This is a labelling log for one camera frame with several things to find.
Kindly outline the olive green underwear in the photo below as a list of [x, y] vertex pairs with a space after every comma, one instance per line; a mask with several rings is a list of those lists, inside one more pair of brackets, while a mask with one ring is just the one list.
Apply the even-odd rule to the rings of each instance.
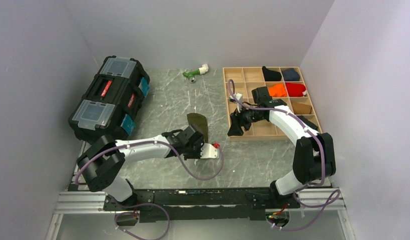
[[207, 118], [200, 113], [188, 113], [187, 121], [189, 125], [194, 125], [204, 136], [204, 142], [209, 143], [209, 129]]

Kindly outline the wooden compartment tray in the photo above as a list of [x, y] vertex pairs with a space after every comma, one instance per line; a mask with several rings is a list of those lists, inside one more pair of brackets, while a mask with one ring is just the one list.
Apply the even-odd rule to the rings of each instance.
[[298, 67], [225, 67], [223, 79], [232, 142], [288, 140], [291, 127], [323, 132]]

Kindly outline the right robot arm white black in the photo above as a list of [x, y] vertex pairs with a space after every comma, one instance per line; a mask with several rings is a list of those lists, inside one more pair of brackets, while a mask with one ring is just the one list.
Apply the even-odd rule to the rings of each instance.
[[228, 136], [242, 136], [253, 123], [267, 121], [282, 130], [294, 144], [292, 170], [284, 177], [272, 182], [268, 194], [269, 203], [279, 208], [288, 200], [288, 195], [308, 185], [320, 186], [327, 177], [336, 172], [333, 138], [307, 125], [282, 100], [274, 100], [268, 89], [254, 89], [257, 106], [244, 104], [234, 93], [234, 83], [228, 83], [229, 100], [237, 103], [237, 110], [230, 114]]

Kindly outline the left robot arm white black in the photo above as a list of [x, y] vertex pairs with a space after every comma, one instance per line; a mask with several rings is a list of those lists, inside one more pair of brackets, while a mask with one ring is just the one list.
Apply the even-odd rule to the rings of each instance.
[[133, 185], [119, 176], [125, 164], [171, 157], [199, 159], [206, 143], [193, 125], [138, 140], [115, 140], [104, 135], [77, 159], [79, 171], [74, 183], [80, 185], [83, 178], [91, 192], [103, 191], [122, 209], [130, 210], [138, 197]]

